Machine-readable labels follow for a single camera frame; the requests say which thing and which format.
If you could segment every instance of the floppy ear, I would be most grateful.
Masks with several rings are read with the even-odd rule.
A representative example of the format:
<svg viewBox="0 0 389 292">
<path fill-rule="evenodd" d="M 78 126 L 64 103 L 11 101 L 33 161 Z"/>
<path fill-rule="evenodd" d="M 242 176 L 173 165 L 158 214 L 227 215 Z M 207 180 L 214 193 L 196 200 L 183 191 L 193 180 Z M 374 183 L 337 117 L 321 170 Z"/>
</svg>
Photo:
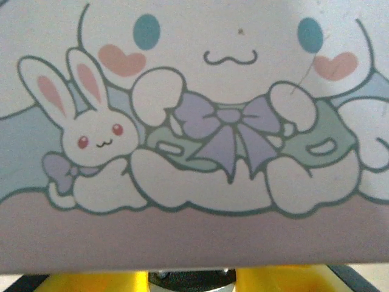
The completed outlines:
<svg viewBox="0 0 389 292">
<path fill-rule="evenodd" d="M 19 76 L 31 96 L 47 115 L 64 127 L 75 119 L 75 105 L 65 78 L 49 62 L 24 57 L 18 63 Z"/>
<path fill-rule="evenodd" d="M 97 110 L 108 107 L 107 91 L 102 73 L 86 53 L 71 49 L 67 53 L 70 72 L 80 91 Z"/>
</svg>

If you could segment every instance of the white rabbit illustration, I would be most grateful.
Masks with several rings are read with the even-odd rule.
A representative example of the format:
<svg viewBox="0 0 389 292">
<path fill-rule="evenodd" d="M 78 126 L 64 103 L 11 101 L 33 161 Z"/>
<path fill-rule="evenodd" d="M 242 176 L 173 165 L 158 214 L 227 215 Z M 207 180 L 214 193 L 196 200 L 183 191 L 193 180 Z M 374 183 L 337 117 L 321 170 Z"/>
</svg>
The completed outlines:
<svg viewBox="0 0 389 292">
<path fill-rule="evenodd" d="M 61 143 L 65 155 L 85 170 L 98 169 L 92 175 L 83 175 L 81 171 L 74 181 L 72 195 L 60 195 L 58 184 L 50 182 L 50 199 L 61 208 L 78 204 L 97 213 L 146 206 L 128 173 L 126 156 L 139 143 L 133 122 L 109 107 L 101 72 L 89 56 L 71 49 L 67 62 L 71 76 L 92 106 L 80 114 L 76 113 L 65 79 L 52 65 L 36 57 L 24 57 L 19 62 L 24 85 L 50 120 L 63 131 Z"/>
</svg>

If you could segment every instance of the black object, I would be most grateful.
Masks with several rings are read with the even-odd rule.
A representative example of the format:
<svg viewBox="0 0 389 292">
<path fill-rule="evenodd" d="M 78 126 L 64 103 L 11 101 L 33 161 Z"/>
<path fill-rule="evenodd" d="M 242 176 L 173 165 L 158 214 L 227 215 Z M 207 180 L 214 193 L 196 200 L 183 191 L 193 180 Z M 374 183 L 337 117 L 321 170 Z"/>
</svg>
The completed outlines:
<svg viewBox="0 0 389 292">
<path fill-rule="evenodd" d="M 234 269 L 228 271 L 169 272 L 161 277 L 160 273 L 149 273 L 151 284 L 176 292 L 205 292 L 222 288 L 236 282 Z"/>
<path fill-rule="evenodd" d="M 34 292 L 49 275 L 21 276 L 4 292 Z"/>
<path fill-rule="evenodd" d="M 354 292 L 380 292 L 349 266 L 328 266 Z"/>
</svg>

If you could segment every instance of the cartoon mouth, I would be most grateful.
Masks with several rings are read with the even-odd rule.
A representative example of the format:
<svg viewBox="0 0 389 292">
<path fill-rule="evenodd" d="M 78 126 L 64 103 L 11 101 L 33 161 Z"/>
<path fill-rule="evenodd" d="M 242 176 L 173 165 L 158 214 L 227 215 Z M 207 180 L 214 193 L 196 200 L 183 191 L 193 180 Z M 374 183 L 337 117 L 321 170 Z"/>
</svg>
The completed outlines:
<svg viewBox="0 0 389 292">
<path fill-rule="evenodd" d="M 109 142 L 103 142 L 102 144 L 100 144 L 100 145 L 98 145 L 98 144 L 96 144 L 96 146 L 98 147 L 98 148 L 102 148 L 102 147 L 104 147 L 105 145 L 111 145 L 112 144 L 112 142 L 113 142 L 113 140 L 111 139 L 111 140 L 109 140 Z"/>
<path fill-rule="evenodd" d="M 241 61 L 241 60 L 238 60 L 234 57 L 224 57 L 224 58 L 221 58 L 220 60 L 210 61 L 208 59 L 209 54 L 210 54 L 210 51 L 209 50 L 206 51 L 203 55 L 203 59 L 208 65 L 212 65 L 212 66 L 223 64 L 226 61 L 233 61 L 235 64 L 238 64 L 238 65 L 251 65 L 251 64 L 254 64 L 258 59 L 258 53 L 256 52 L 256 50 L 253 50 L 253 58 L 249 61 Z"/>
</svg>

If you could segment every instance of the lavender ribbon bow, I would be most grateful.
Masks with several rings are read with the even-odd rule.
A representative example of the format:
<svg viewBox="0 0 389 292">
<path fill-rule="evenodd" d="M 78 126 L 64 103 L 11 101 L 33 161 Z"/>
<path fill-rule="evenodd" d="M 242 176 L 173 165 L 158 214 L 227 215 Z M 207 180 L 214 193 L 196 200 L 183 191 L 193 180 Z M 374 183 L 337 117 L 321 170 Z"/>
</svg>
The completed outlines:
<svg viewBox="0 0 389 292">
<path fill-rule="evenodd" d="M 240 136 L 246 151 L 251 178 L 263 162 L 277 155 L 260 135 L 274 134 L 281 128 L 265 96 L 253 99 L 243 109 L 218 109 L 205 97 L 187 92 L 173 115 L 189 138 L 205 142 L 192 157 L 218 163 L 230 181 L 235 172 L 236 135 Z"/>
<path fill-rule="evenodd" d="M 60 154 L 48 153 L 43 157 L 43 169 L 49 178 L 55 181 L 59 193 L 70 191 L 74 179 L 82 175 L 94 175 L 96 167 L 77 167 Z"/>
</svg>

